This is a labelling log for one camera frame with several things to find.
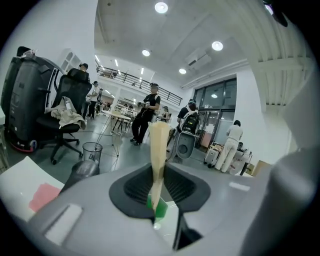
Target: railing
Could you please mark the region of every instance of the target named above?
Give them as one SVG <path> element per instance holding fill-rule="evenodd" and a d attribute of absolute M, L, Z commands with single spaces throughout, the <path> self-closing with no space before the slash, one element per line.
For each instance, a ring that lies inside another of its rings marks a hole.
<path fill-rule="evenodd" d="M 102 66 L 96 66 L 96 72 L 98 73 L 99 76 L 105 77 L 105 78 L 109 78 L 109 79 L 113 79 L 128 85 L 131 85 L 133 87 L 137 87 L 143 91 L 146 92 L 150 92 L 150 82 L 145 81 L 143 79 L 140 79 L 136 76 L 133 76 L 131 74 L 125 73 L 120 71 L 120 73 L 115 70 L 115 69 L 111 69 L 111 68 L 107 68 L 107 67 L 102 67 Z M 180 105 L 182 98 L 173 94 L 170 91 L 167 91 L 161 87 L 159 87 L 159 92 L 158 94 L 160 95 L 160 97 L 162 99 L 165 99 L 175 105 Z"/>

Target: pink paper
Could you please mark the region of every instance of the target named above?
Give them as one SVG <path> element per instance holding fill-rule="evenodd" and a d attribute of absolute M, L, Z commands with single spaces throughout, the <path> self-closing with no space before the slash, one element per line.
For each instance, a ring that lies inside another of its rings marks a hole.
<path fill-rule="evenodd" d="M 34 212 L 39 211 L 47 203 L 55 199 L 59 193 L 59 188 L 48 183 L 41 184 L 33 195 L 33 199 L 29 203 L 29 208 Z"/>

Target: green object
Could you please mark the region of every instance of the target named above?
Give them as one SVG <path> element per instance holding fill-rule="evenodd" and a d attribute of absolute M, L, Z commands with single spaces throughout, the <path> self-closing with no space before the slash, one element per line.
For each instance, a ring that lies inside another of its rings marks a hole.
<path fill-rule="evenodd" d="M 152 209 L 151 194 L 148 194 L 146 206 Z M 167 209 L 168 209 L 167 203 L 160 197 L 158 206 L 156 207 L 156 210 L 155 210 L 155 217 L 164 218 L 166 215 Z"/>

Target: wooden stick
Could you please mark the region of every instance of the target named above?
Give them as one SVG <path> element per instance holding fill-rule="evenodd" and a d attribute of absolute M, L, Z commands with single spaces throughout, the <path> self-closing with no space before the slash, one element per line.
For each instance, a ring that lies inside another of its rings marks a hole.
<path fill-rule="evenodd" d="M 167 141 L 170 126 L 165 122 L 149 122 L 151 165 L 153 173 L 153 185 L 151 188 L 151 202 L 154 212 L 156 212 L 162 184 L 167 154 Z"/>

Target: office chair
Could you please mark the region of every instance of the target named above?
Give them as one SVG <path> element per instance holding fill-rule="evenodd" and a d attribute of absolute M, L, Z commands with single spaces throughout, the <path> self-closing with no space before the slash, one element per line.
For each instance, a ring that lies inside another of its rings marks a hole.
<path fill-rule="evenodd" d="M 86 95 L 91 90 L 92 85 L 83 77 L 83 71 L 78 69 L 76 70 L 77 72 L 74 71 L 72 73 L 68 73 L 60 78 L 59 88 L 52 107 L 59 105 L 62 97 L 68 97 L 71 99 L 77 113 L 81 115 L 82 104 L 86 100 Z M 66 146 L 67 148 L 79 153 L 79 158 L 83 157 L 83 153 L 81 151 L 69 144 L 70 142 L 76 142 L 76 145 L 79 145 L 79 140 L 72 135 L 72 133 L 76 133 L 80 129 L 79 125 L 68 124 L 64 127 L 60 127 L 59 121 L 60 120 L 55 117 L 52 117 L 51 113 L 44 114 L 36 120 L 39 125 L 55 134 L 55 139 L 38 142 L 40 149 L 42 149 L 44 145 L 55 144 L 50 156 L 50 160 L 53 165 L 57 163 L 57 160 L 54 157 L 58 149 L 62 146 Z M 64 134 L 70 134 L 73 138 L 64 138 Z"/>

